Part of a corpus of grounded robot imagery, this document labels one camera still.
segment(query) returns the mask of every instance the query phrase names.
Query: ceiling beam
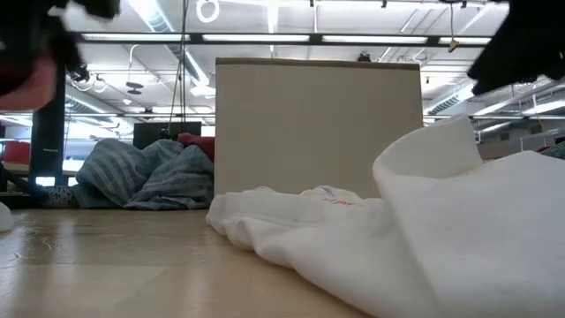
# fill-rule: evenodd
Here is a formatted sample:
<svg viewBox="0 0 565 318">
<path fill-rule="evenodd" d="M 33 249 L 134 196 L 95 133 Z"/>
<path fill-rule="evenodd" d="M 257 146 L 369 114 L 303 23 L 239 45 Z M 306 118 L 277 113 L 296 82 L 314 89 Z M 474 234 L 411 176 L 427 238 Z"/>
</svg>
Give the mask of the ceiling beam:
<svg viewBox="0 0 565 318">
<path fill-rule="evenodd" d="M 74 34 L 88 44 L 179 44 L 189 45 L 294 45 L 449 48 L 450 35 L 414 34 L 265 34 L 265 33 L 101 33 Z M 457 36 L 459 48 L 482 49 L 488 36 Z"/>
</svg>

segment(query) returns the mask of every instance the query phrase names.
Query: white cloth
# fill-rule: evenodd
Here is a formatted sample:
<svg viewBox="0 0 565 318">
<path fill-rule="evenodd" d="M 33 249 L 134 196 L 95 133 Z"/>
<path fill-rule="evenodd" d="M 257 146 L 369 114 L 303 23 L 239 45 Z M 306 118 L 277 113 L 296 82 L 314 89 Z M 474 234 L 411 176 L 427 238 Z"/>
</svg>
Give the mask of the white cloth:
<svg viewBox="0 0 565 318">
<path fill-rule="evenodd" d="M 207 221 L 380 318 L 563 317 L 564 161 L 483 164 L 458 117 L 395 142 L 373 175 L 382 200 L 262 188 L 218 196 Z"/>
<path fill-rule="evenodd" d="M 13 225 L 10 209 L 0 202 L 0 232 L 11 230 Z"/>
</svg>

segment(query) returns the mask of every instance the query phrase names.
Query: ceiling light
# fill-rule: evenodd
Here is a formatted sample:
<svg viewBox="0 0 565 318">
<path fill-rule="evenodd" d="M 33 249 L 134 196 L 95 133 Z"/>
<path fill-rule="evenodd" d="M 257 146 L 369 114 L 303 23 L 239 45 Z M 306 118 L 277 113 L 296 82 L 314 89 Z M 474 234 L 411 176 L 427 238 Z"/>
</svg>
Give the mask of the ceiling light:
<svg viewBox="0 0 565 318">
<path fill-rule="evenodd" d="M 4 115 L 0 115 L 0 120 L 9 122 L 9 123 L 13 123 L 13 124 L 18 124 L 18 125 L 24 125 L 24 126 L 28 126 L 31 127 L 32 125 L 34 125 L 34 123 L 29 120 L 29 119 L 25 119 L 25 118 L 15 118 L 15 117 L 7 117 Z"/>
<path fill-rule="evenodd" d="M 191 88 L 191 94 L 200 97 L 200 96 L 212 96 L 215 95 L 215 88 L 208 87 L 208 86 L 196 86 Z"/>
<path fill-rule="evenodd" d="M 170 117 L 170 113 L 169 114 L 124 114 L 124 117 L 149 117 L 149 118 L 169 118 Z M 184 118 L 210 118 L 210 117 L 215 117 L 215 114 L 183 114 Z"/>
<path fill-rule="evenodd" d="M 204 34 L 204 41 L 215 42 L 308 42 L 310 35 L 300 34 Z"/>
<path fill-rule="evenodd" d="M 469 66 L 466 65 L 426 65 L 422 67 L 422 72 L 467 72 Z"/>
<path fill-rule="evenodd" d="M 89 42 L 180 42 L 181 39 L 190 41 L 190 36 L 181 34 L 82 34 Z"/>
<path fill-rule="evenodd" d="M 472 116 L 475 120 L 517 120 L 524 119 L 523 116 Z"/>
<path fill-rule="evenodd" d="M 214 112 L 210 106 L 206 105 L 191 106 L 191 108 L 199 114 L 211 114 Z"/>
<path fill-rule="evenodd" d="M 527 116 L 537 115 L 551 110 L 557 110 L 561 107 L 565 107 L 565 101 L 548 102 L 548 103 L 539 104 L 536 107 L 523 112 L 523 114 Z"/>
<path fill-rule="evenodd" d="M 482 133 L 489 133 L 489 132 L 493 132 L 497 129 L 501 129 L 504 126 L 510 125 L 510 123 L 502 123 L 502 124 L 498 124 L 498 125 L 494 125 L 494 126 L 490 126 L 488 128 L 483 129 L 481 132 Z"/>
<path fill-rule="evenodd" d="M 425 36 L 370 36 L 370 35 L 324 35 L 324 42 L 336 43 L 389 43 L 389 44 L 424 44 Z"/>
<path fill-rule="evenodd" d="M 440 38 L 440 44 L 450 44 L 450 37 Z M 456 37 L 455 41 L 463 45 L 486 45 L 491 41 L 490 37 Z"/>
<path fill-rule="evenodd" d="M 103 114 L 77 114 L 77 113 L 71 113 L 68 114 L 69 117 L 117 117 L 117 114 L 109 114 L 109 113 L 103 113 Z"/>
<path fill-rule="evenodd" d="M 377 60 L 377 62 L 380 63 L 380 61 L 382 61 L 382 60 L 388 55 L 388 53 L 390 52 L 391 49 L 392 49 L 391 47 L 388 47 L 388 48 L 384 51 L 384 53 L 382 53 L 382 55 L 379 57 L 379 59 Z"/>
<path fill-rule="evenodd" d="M 476 113 L 474 113 L 473 115 L 476 115 L 476 116 L 485 115 L 485 114 L 488 114 L 488 113 L 495 112 L 496 110 L 499 110 L 499 109 L 501 109 L 501 108 L 503 108 L 503 107 L 505 107 L 505 106 L 508 106 L 508 105 L 507 105 L 506 103 L 499 102 L 499 103 L 497 103 L 497 104 L 495 104 L 495 105 L 493 105 L 493 106 L 489 106 L 489 107 L 487 107 L 487 108 L 485 108 L 485 109 L 479 110 L 479 111 L 477 111 Z"/>
<path fill-rule="evenodd" d="M 276 5 L 269 5 L 267 7 L 267 24 L 268 24 L 268 32 L 274 33 L 276 31 L 276 25 L 279 21 L 279 7 Z"/>
</svg>

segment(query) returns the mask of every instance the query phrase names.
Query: wooden table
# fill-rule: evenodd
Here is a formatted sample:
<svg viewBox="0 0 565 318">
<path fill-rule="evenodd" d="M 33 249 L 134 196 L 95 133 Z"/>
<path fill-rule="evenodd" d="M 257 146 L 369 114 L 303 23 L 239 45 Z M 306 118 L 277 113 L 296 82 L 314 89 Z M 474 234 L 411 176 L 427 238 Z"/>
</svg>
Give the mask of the wooden table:
<svg viewBox="0 0 565 318">
<path fill-rule="evenodd" d="M 0 233 L 0 317 L 366 317 L 235 248 L 205 215 L 16 212 Z"/>
</svg>

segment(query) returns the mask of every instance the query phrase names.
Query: ceiling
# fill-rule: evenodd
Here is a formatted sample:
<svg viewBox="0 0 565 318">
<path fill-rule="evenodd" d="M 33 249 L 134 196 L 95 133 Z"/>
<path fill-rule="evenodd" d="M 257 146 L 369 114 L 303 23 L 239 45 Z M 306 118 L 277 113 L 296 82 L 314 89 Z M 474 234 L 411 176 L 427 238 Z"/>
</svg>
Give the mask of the ceiling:
<svg viewBox="0 0 565 318">
<path fill-rule="evenodd" d="M 202 5 L 201 13 L 209 17 L 214 12 L 214 0 Z M 508 6 L 484 1 L 469 1 L 466 8 L 461 4 L 450 6 L 437 1 L 382 1 L 322 0 L 218 0 L 219 15 L 209 23 L 198 15 L 198 1 L 191 0 L 186 18 L 187 33 L 300 33 L 300 34 L 398 34 L 406 35 L 454 35 L 492 36 L 508 13 Z M 71 5 L 64 13 L 67 27 L 77 32 L 97 33 L 153 33 L 155 28 L 146 23 L 151 11 L 160 11 L 168 21 L 167 32 L 181 32 L 182 4 L 180 0 L 122 0 L 121 14 L 108 22 L 87 16 L 81 7 Z M 178 58 L 170 48 L 162 44 L 80 44 L 80 50 L 88 70 L 103 79 L 94 78 L 76 84 L 97 107 L 109 112 L 140 113 L 152 109 L 154 113 L 168 114 L 171 105 L 174 113 L 180 113 L 180 88 L 175 91 Z M 374 62 L 419 63 L 422 74 L 424 109 L 449 98 L 470 84 L 467 69 L 480 54 L 481 49 L 456 49 L 449 53 L 446 48 L 377 47 L 377 46 L 298 46 L 298 45 L 191 45 L 190 55 L 195 64 L 209 79 L 208 86 L 215 87 L 215 60 L 218 57 L 276 57 L 311 60 L 355 61 L 360 53 L 370 54 Z M 141 95 L 128 93 L 127 81 L 144 86 Z M 186 82 L 186 112 L 209 113 L 215 110 L 214 93 L 194 95 L 189 91 L 194 82 Z M 528 90 L 531 86 L 520 87 Z M 508 99 L 510 88 L 490 95 L 471 98 L 466 102 L 477 106 L 489 105 Z M 214 125 L 212 118 L 192 118 Z"/>
</svg>

